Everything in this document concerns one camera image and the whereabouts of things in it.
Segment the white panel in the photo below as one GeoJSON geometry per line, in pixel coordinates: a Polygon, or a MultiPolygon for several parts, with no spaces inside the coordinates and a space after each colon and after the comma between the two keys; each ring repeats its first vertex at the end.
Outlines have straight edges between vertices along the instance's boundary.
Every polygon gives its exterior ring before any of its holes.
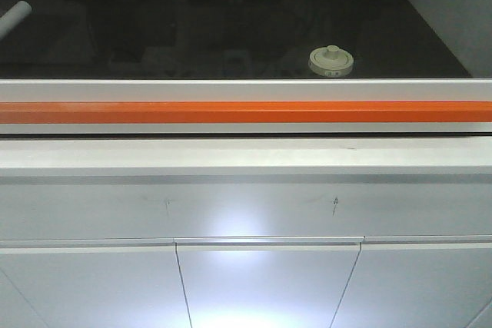
{"type": "Polygon", "coordinates": [[[189,327],[173,247],[0,255],[0,266],[50,328],[189,327]]]}
{"type": "Polygon", "coordinates": [[[135,185],[0,185],[0,238],[54,240],[170,235],[163,192],[135,185]]]}
{"type": "Polygon", "coordinates": [[[489,304],[484,311],[467,328],[490,328],[492,326],[492,305],[489,304]]]}
{"type": "Polygon", "coordinates": [[[0,96],[5,102],[490,101],[492,80],[471,78],[330,81],[323,79],[221,81],[23,79],[0,80],[0,96]]]}
{"type": "Polygon", "coordinates": [[[2,185],[0,238],[490,234],[489,183],[312,180],[317,183],[299,176],[287,183],[270,177],[258,178],[264,183],[2,185]]]}
{"type": "Polygon", "coordinates": [[[359,246],[178,247],[194,328],[325,328],[359,246]]]}
{"type": "Polygon", "coordinates": [[[0,270],[0,326],[2,328],[46,328],[0,270]]]}
{"type": "Polygon", "coordinates": [[[363,245],[333,328],[463,328],[492,297],[490,244],[363,245]]]}
{"type": "Polygon", "coordinates": [[[468,235],[492,224],[490,184],[293,180],[166,191],[175,237],[468,235]]]}
{"type": "Polygon", "coordinates": [[[491,0],[410,0],[474,77],[492,77],[491,0]]]}
{"type": "Polygon", "coordinates": [[[492,137],[0,141],[0,174],[492,174],[492,137]]]}

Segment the round plastic cap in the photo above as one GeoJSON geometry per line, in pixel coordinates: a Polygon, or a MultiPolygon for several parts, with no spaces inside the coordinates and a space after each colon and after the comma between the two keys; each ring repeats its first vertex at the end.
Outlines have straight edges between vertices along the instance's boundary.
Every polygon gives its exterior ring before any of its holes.
{"type": "Polygon", "coordinates": [[[354,57],[336,45],[318,48],[309,56],[309,68],[317,75],[336,78],[352,72],[354,57]]]}

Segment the cabinet door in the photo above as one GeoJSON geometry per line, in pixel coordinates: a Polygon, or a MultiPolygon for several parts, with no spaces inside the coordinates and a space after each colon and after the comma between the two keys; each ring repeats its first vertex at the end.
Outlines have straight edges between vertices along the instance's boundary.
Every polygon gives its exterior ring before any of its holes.
{"type": "Polygon", "coordinates": [[[480,312],[467,328],[491,328],[492,327],[492,299],[487,307],[480,312]]]}
{"type": "Polygon", "coordinates": [[[492,244],[368,244],[333,328],[463,328],[491,297],[492,244]]]}
{"type": "Polygon", "coordinates": [[[9,250],[0,267],[50,328],[189,328],[174,247],[9,250]]]}
{"type": "Polygon", "coordinates": [[[0,185],[0,239],[172,237],[159,186],[101,178],[22,181],[0,185]]]}
{"type": "Polygon", "coordinates": [[[178,246],[194,328],[326,328],[359,246],[178,246]]]}
{"type": "Polygon", "coordinates": [[[2,328],[46,328],[36,312],[1,270],[0,326],[2,328]]]}

